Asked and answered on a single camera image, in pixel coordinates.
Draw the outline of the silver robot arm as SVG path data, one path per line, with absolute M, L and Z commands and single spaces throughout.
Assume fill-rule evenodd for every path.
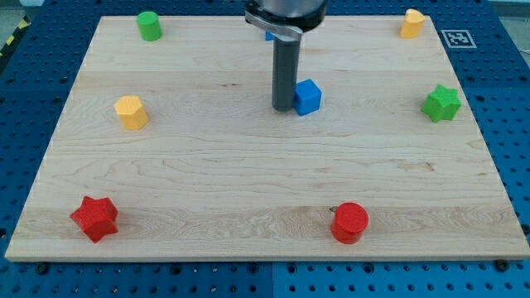
M 300 41 L 324 20 L 327 0 L 248 0 L 245 21 L 282 41 Z

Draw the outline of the small blue block behind arm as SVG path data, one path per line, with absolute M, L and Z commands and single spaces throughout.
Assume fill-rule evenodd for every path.
M 266 31 L 265 32 L 265 40 L 266 41 L 272 41 L 273 39 L 274 39 L 274 35 L 271 32 Z

